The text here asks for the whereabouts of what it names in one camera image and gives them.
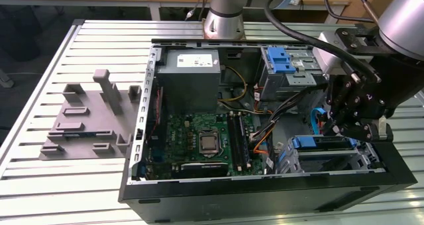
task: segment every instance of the table leg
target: table leg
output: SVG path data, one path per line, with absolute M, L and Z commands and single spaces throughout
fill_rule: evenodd
M 334 11 L 334 13 L 336 15 L 342 15 L 344 7 L 346 7 L 344 5 L 332 5 L 331 9 L 332 9 L 332 11 Z M 336 24 L 338 23 L 338 19 L 334 18 L 331 15 L 328 15 L 324 23 L 326 24 Z
M 152 2 L 150 3 L 148 7 L 151 9 L 152 20 L 160 20 L 160 12 L 159 12 L 160 3 Z

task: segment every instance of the aluminum table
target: aluminum table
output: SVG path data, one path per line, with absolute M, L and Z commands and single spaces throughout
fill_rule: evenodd
M 354 25 L 288 24 L 318 37 Z M 270 23 L 246 23 L 247 39 L 290 39 Z M 67 83 L 100 90 L 96 69 L 108 69 L 119 89 L 143 86 L 152 38 L 202 38 L 202 24 L 179 21 L 94 21 L 75 24 L 0 148 L 0 225 L 144 224 L 118 202 L 124 159 L 40 161 Z M 424 108 L 419 94 L 390 120 L 395 146 L 419 183 L 344 212 L 230 219 L 194 224 L 424 224 Z

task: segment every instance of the orange wire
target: orange wire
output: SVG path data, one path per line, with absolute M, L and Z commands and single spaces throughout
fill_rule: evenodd
M 262 140 L 259 141 L 259 143 L 256 144 L 256 146 L 255 146 L 255 148 L 254 148 L 254 153 L 267 153 L 267 154 L 268 154 L 268 152 L 266 152 L 266 151 L 263 151 L 263 150 L 259 150 L 258 148 L 259 148 L 260 144 L 264 142 L 264 140 L 267 139 L 267 137 L 270 136 L 270 134 L 271 134 L 274 128 L 275 128 L 275 126 L 271 128 L 271 130 L 270 130 L 270 131 L 267 132 L 267 134 L 264 135 L 263 139 L 262 139 Z

